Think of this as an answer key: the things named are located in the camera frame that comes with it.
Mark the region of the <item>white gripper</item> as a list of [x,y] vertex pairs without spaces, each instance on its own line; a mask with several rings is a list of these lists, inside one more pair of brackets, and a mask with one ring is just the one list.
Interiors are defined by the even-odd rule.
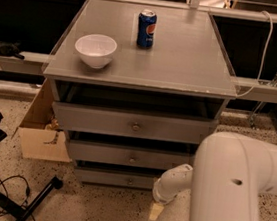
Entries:
[[162,176],[156,179],[153,185],[153,198],[155,202],[151,205],[149,221],[157,221],[164,205],[172,202],[176,195],[191,187],[193,168],[188,164],[182,164],[165,171]]

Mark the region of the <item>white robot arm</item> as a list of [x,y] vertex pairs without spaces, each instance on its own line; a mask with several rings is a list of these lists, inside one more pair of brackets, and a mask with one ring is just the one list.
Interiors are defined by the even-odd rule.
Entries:
[[156,179],[151,218],[187,188],[189,221],[260,221],[258,195],[277,195],[277,146],[232,132],[209,135],[193,165],[182,164]]

